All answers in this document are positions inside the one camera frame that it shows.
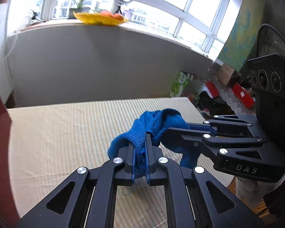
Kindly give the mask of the white gloved right hand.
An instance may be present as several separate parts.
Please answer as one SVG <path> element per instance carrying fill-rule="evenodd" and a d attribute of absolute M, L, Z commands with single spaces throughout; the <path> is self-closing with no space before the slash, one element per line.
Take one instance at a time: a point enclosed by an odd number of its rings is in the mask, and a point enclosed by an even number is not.
<path fill-rule="evenodd" d="M 249 207 L 256 207 L 264 195 L 276 190 L 285 180 L 285 173 L 275 183 L 254 181 L 250 179 L 235 177 L 236 197 L 248 204 Z"/>

